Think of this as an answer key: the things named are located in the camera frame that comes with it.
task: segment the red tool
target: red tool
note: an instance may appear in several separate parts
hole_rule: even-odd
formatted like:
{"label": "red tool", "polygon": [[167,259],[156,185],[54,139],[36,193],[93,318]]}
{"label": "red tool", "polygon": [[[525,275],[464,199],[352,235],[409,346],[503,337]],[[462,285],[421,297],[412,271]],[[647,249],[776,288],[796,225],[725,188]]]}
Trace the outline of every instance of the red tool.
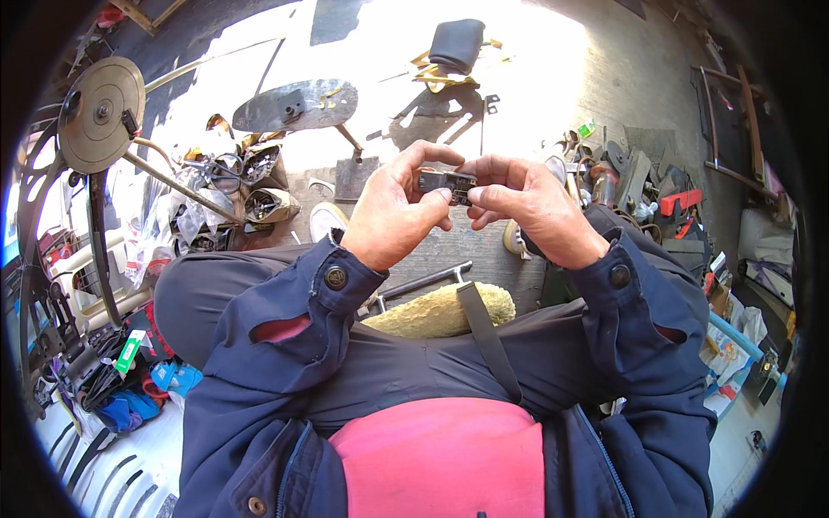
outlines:
{"label": "red tool", "polygon": [[662,215],[672,215],[674,211],[674,203],[679,201],[682,210],[687,209],[692,205],[702,201],[702,190],[693,189],[691,191],[680,192],[673,196],[665,196],[659,201],[659,211]]}

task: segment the pink shirt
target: pink shirt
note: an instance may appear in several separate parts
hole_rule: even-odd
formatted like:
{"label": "pink shirt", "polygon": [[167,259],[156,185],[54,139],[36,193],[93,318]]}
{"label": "pink shirt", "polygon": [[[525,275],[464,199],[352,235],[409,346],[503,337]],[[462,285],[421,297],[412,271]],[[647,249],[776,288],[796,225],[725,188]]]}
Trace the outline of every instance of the pink shirt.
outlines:
{"label": "pink shirt", "polygon": [[544,515],[541,424],[514,404],[422,399],[354,419],[329,440],[351,518]]}

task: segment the jacket sleeve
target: jacket sleeve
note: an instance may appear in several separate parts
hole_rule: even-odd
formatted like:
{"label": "jacket sleeve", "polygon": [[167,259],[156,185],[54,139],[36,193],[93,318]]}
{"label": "jacket sleeve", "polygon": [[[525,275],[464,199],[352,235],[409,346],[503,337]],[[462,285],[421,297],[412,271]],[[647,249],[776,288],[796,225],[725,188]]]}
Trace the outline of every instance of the jacket sleeve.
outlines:
{"label": "jacket sleeve", "polygon": [[[183,514],[210,516],[223,507],[217,502],[226,505],[251,469],[262,465],[257,462],[281,440],[285,424],[302,415],[304,392],[340,367],[354,312],[386,276],[327,237],[231,299],[216,327],[204,379],[187,395],[177,506],[187,509]],[[257,341],[257,327],[274,321],[304,327],[282,340]]]}
{"label": "jacket sleeve", "polygon": [[702,404],[707,301],[662,247],[604,207],[587,216],[610,251],[569,276],[586,302],[594,361],[627,399],[621,414],[599,422],[604,446],[637,515],[707,516],[716,426]]}

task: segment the button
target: button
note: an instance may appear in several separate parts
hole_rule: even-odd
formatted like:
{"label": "button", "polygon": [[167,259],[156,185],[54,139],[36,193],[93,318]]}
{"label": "button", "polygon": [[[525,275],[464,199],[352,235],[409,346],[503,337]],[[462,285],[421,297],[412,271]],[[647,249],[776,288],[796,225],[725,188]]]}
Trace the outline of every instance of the button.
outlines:
{"label": "button", "polygon": [[248,509],[257,516],[262,516],[268,510],[261,498],[252,496],[248,499]]}
{"label": "button", "polygon": [[339,266],[332,266],[325,272],[325,284],[335,292],[346,287],[348,274]]}
{"label": "button", "polygon": [[617,289],[624,288],[630,282],[630,268],[618,264],[610,270],[610,284]]}

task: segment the finger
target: finger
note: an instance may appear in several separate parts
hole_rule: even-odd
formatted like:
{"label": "finger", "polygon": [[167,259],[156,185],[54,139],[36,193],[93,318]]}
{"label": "finger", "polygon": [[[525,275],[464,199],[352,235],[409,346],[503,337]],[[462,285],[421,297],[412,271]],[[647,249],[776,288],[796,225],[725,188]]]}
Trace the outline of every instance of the finger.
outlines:
{"label": "finger", "polygon": [[479,206],[473,205],[467,209],[467,216],[469,216],[470,220],[476,220],[486,212],[486,209],[482,209]]}
{"label": "finger", "polygon": [[444,232],[449,232],[452,229],[452,218],[446,216],[441,221],[438,221],[436,226],[440,227]]}
{"label": "finger", "polygon": [[443,222],[449,216],[449,202],[452,200],[452,193],[449,189],[436,189],[427,192],[420,198],[420,202],[409,206],[418,215],[418,223],[428,232],[433,226]]}
{"label": "finger", "polygon": [[499,221],[499,220],[509,220],[509,219],[510,219],[510,217],[506,214],[502,214],[500,212],[486,211],[481,215],[481,217],[476,218],[472,222],[471,226],[472,226],[472,230],[480,230],[483,227],[489,225],[490,223],[495,223],[496,221]]}
{"label": "finger", "polygon": [[520,191],[532,162],[520,158],[484,155],[457,167],[455,172],[473,175],[479,186],[500,184]]}
{"label": "finger", "polygon": [[503,185],[475,187],[469,190],[469,200],[487,211],[501,212],[515,218],[526,206],[526,194]]}
{"label": "finger", "polygon": [[420,172],[418,167],[423,162],[442,162],[450,166],[460,166],[466,158],[445,144],[436,144],[418,140],[408,146],[394,160],[389,162],[390,174],[407,191],[413,191]]}

